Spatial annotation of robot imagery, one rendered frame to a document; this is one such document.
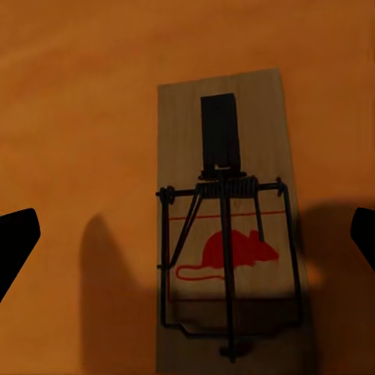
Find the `mousetrap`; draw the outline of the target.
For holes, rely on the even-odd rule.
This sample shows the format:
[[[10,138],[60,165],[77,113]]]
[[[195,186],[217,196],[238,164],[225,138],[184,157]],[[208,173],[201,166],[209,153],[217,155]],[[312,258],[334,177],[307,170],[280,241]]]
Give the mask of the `mousetrap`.
[[[280,67],[158,85],[156,375],[320,375]]]

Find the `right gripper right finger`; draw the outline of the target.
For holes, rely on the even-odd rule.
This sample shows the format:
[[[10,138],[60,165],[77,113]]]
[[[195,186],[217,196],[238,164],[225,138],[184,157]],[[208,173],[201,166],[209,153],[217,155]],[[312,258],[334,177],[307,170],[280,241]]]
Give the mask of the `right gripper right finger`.
[[[356,208],[350,236],[375,271],[375,211]]]

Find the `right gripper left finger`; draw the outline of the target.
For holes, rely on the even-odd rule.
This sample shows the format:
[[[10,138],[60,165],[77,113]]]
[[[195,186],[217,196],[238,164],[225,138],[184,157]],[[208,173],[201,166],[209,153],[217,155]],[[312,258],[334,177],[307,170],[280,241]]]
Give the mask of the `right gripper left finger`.
[[[0,216],[0,302],[40,237],[33,208]]]

